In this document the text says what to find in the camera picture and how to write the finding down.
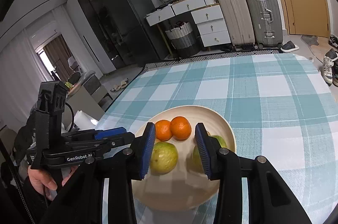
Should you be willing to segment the person's left hand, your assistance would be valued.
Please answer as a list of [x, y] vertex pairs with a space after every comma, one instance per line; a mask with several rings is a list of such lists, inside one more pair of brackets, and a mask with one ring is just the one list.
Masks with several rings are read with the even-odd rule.
[[39, 194], [42, 195], [44, 190], [45, 192], [47, 192], [47, 190], [57, 190], [58, 186], [56, 181], [47, 171], [31, 169], [31, 166], [29, 166], [27, 173], [31, 185]]

